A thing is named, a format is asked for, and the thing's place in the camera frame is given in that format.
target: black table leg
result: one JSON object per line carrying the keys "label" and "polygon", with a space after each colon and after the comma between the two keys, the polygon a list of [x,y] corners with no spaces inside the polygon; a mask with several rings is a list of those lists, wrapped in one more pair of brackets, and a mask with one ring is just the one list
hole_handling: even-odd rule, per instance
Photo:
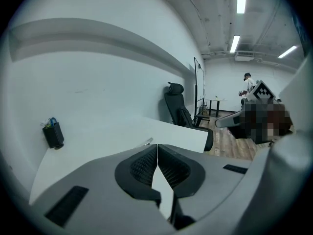
{"label": "black table leg", "polygon": [[212,106],[212,100],[210,100],[209,115],[211,115],[211,106]]}
{"label": "black table leg", "polygon": [[219,117],[219,109],[220,109],[220,102],[217,101],[217,107],[216,107],[216,117]]}

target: table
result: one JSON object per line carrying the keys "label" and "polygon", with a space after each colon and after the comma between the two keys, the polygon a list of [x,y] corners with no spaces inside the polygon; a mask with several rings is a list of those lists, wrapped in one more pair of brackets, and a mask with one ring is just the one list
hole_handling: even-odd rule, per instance
{"label": "table", "polygon": [[[121,119],[114,125],[95,131],[65,137],[64,147],[48,149],[37,171],[29,204],[48,187],[85,163],[133,149],[153,138],[150,144],[163,143],[203,153],[207,132],[180,127],[147,117]],[[173,190],[157,167],[152,188],[161,193],[160,212],[168,218],[173,202]]]}
{"label": "table", "polygon": [[[223,98],[223,99],[215,98],[215,99],[206,99],[206,100],[210,101],[209,116],[216,117],[216,118],[220,117],[219,116],[220,102],[221,101],[227,101],[227,100],[225,98]],[[217,107],[216,107],[216,114],[215,115],[211,114],[212,101],[217,101]]]}

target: ceiling vent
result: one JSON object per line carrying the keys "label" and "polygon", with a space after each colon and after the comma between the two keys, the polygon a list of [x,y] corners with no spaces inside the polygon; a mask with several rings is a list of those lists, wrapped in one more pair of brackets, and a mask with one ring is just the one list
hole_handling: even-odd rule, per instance
{"label": "ceiling vent", "polygon": [[238,51],[235,54],[236,61],[245,61],[248,62],[254,59],[254,54],[252,52]]}

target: wooden floor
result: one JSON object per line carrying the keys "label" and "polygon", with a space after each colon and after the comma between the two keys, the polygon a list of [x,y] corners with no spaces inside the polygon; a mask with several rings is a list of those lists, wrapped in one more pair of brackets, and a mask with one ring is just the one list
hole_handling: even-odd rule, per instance
{"label": "wooden floor", "polygon": [[[231,112],[219,112],[220,117],[225,117]],[[201,121],[200,126],[213,130],[214,142],[210,155],[230,157],[236,159],[253,160],[259,149],[267,147],[269,143],[256,145],[251,139],[235,139],[227,128],[218,128],[215,126],[216,118],[210,117],[210,122]]]}

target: pen holder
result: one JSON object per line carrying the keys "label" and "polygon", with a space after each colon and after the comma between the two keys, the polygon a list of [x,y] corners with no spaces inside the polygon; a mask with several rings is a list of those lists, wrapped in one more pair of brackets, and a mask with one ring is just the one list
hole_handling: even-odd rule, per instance
{"label": "pen holder", "polygon": [[58,122],[53,126],[44,127],[43,132],[50,148],[60,149],[64,146],[64,137]]}

